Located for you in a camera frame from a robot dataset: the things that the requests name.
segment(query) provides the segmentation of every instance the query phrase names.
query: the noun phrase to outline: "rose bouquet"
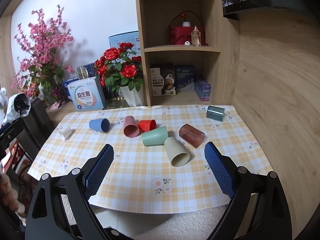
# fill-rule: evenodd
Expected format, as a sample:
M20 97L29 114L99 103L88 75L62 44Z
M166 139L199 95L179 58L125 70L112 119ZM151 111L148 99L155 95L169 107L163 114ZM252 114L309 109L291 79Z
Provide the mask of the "rose bouquet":
M133 44L123 42L119 48L107 49L100 59L95 62L94 68L100 75L102 86L111 86L111 91L119 92L120 87L128 86L140 91L144 84L141 57L131 57L137 53L132 50Z
M71 30L66 29L67 23L62 22L63 8L60 9L60 5L57 7L57 19L51 18L49 24L44 21L43 9L31 12L38 15L37 24L28 24L31 41L23 33L21 24L18 25L20 36L14 36L21 49L31 56L20 61L20 71L14 77L12 88L17 88L32 98L39 95L40 84L46 98L50 97L54 101L64 98L64 91L60 87L63 70L73 72L71 66L61 67L58 63L60 49L66 42L73 41L73 37Z

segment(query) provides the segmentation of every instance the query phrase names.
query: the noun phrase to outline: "tablecloth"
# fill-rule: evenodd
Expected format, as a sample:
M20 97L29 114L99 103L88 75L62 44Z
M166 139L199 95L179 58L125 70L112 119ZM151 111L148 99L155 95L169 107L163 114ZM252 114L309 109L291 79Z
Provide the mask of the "tablecloth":
M75 167L96 156L105 144L113 146L115 159L97 194L90 204L119 211L138 213L180 213L220 206L229 202L215 180L205 158L204 146L214 142L223 155L237 166L251 172L267 174L272 170L260 145L233 106L225 108L223 122L206 118L207 106L130 107L95 112L68 114L46 141L29 174L40 179L43 173L52 177L68 174ZM145 147L141 136L123 134L124 118L155 119L157 126L167 126L190 153L190 161L182 167L170 165L163 145ZM107 118L108 133L90 130L91 119ZM179 129L190 124L205 133L204 143L197 149L179 137ZM71 138L64 141L58 131L69 126Z

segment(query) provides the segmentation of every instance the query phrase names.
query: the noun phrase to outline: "red bag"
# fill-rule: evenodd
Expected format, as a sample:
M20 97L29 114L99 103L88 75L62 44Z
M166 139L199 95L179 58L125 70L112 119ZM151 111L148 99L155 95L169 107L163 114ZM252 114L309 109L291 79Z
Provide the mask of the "red bag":
M193 27L183 27L183 26L171 27L174 20L181 17L185 12L192 13L199 19L200 27L198 27L198 30L201 33L201 45L208 46L208 44L205 42L205 32L204 32L204 28L202 27L203 24L199 16L192 11L183 11L170 22L168 27L169 45L184 45L186 41L189 41L191 43L191 33L195 29L194 26Z

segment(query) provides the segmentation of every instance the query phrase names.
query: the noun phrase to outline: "blue gripper pad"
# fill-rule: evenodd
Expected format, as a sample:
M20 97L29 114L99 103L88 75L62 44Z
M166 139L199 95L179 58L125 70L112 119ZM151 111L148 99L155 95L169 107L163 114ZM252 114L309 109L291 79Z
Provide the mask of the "blue gripper pad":
M236 194L233 177L210 142L204 147L204 157L207 160L222 193L228 195L230 199L233 199Z
M109 170L114 159L113 147L109 145L96 161L93 168L89 171L84 180L84 197L89 200L93 195L96 195L98 189Z

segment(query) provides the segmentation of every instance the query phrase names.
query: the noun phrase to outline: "silver bolt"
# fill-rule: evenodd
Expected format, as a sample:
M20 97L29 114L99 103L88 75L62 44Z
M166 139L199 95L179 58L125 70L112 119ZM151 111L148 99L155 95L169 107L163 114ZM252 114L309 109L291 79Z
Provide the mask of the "silver bolt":
M75 169L73 169L73 170L71 171L71 173L72 173L73 175L77 175L77 174L79 174L79 172L80 172L80 169L79 169L79 168L75 168Z
M274 171L270 172L270 176L273 178L276 178L278 176L278 174L276 174Z
M238 168L238 171L239 171L240 173L246 173L246 172L247 172L247 169L246 169L245 167L239 167L239 168Z
M42 175L41 179L46 180L47 178L49 178L49 174L45 173Z
M111 234L113 234L114 236L119 236L119 232L117 230L112 229L111 230Z

